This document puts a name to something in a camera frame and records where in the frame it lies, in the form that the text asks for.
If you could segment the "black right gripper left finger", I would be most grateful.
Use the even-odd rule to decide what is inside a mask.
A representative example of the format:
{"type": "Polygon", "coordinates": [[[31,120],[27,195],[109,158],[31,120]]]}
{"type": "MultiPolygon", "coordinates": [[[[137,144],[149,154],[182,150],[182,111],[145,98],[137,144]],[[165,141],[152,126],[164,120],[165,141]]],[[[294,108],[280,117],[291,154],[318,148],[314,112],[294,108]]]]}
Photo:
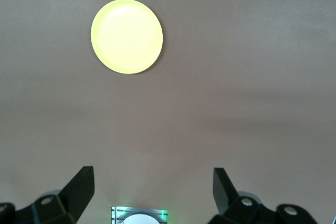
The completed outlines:
{"type": "Polygon", "coordinates": [[[94,195],[94,169],[84,166],[57,194],[39,197],[17,210],[1,203],[1,223],[77,223],[94,195]]]}

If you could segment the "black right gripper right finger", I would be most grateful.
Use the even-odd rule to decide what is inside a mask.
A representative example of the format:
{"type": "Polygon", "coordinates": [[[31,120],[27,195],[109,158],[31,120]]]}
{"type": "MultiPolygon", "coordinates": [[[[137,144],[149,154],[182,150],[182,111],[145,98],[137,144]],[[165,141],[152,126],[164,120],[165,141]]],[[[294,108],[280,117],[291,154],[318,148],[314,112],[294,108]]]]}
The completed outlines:
{"type": "Polygon", "coordinates": [[[275,211],[253,197],[241,196],[223,168],[213,170],[213,196],[218,214],[209,223],[217,224],[312,224],[315,219],[305,209],[281,204],[275,211]]]}

